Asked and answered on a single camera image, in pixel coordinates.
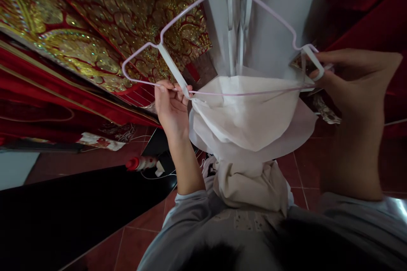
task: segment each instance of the dark hair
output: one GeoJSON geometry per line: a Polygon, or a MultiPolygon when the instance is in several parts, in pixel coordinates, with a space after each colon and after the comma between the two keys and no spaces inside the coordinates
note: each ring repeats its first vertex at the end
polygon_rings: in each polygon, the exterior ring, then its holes
{"type": "Polygon", "coordinates": [[[235,270],[240,249],[225,242],[215,246],[207,243],[196,247],[179,271],[232,271],[235,270]]]}
{"type": "MultiPolygon", "coordinates": [[[[394,270],[340,234],[317,223],[285,219],[277,228],[270,226],[270,230],[265,234],[265,242],[283,270],[394,270]]],[[[215,246],[205,243],[194,249],[179,270],[235,270],[240,253],[241,249],[224,242],[215,246]]]]}
{"type": "MultiPolygon", "coordinates": [[[[311,270],[394,270],[318,223],[285,219],[276,230],[270,229],[272,232],[266,234],[267,243],[284,270],[298,271],[304,267],[311,270]]],[[[362,238],[374,243],[367,236],[362,238]]],[[[386,246],[376,245],[385,253],[386,246]]]]}

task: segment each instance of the forearm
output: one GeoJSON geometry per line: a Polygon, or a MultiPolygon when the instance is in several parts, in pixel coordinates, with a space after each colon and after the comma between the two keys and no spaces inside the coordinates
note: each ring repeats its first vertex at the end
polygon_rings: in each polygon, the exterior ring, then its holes
{"type": "Polygon", "coordinates": [[[334,138],[330,162],[321,169],[321,191],[356,199],[382,199],[378,157],[383,111],[368,118],[344,117],[334,138]]]}
{"type": "Polygon", "coordinates": [[[168,143],[177,173],[178,194],[188,195],[205,190],[202,171],[189,138],[168,139],[168,143]]]}

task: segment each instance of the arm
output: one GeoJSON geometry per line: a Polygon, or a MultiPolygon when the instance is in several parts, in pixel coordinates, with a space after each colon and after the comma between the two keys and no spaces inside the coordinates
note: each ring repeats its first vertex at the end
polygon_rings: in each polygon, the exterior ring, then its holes
{"type": "Polygon", "coordinates": [[[205,190],[204,178],[189,139],[188,99],[178,84],[173,85],[168,80],[159,81],[158,84],[162,86],[155,87],[156,110],[175,164],[178,194],[188,195],[205,190]]]}
{"type": "MultiPolygon", "coordinates": [[[[367,201],[382,199],[378,156],[384,127],[386,88],[400,65],[398,53],[339,50],[319,53],[337,65],[316,82],[342,112],[328,166],[321,169],[321,191],[367,201]]],[[[318,71],[310,75],[314,78],[318,71]]]]}

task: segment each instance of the patterned cloth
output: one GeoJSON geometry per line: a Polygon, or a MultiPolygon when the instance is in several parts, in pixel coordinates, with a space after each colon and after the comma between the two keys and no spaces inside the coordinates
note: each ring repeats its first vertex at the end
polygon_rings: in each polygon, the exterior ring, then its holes
{"type": "MultiPolygon", "coordinates": [[[[121,64],[196,0],[0,0],[0,30],[103,89],[137,106],[153,100],[151,86],[132,83],[121,64]]],[[[201,6],[181,18],[164,42],[180,68],[210,47],[201,6]]],[[[154,48],[128,64],[136,79],[172,79],[154,48]]]]}

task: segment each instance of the left hand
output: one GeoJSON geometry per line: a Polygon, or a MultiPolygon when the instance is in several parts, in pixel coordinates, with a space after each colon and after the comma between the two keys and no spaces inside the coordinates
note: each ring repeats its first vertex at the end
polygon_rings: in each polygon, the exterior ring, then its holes
{"type": "Polygon", "coordinates": [[[179,141],[189,137],[188,99],[179,84],[173,85],[169,80],[160,80],[154,89],[156,110],[160,123],[167,135],[168,142],[179,141]]]}

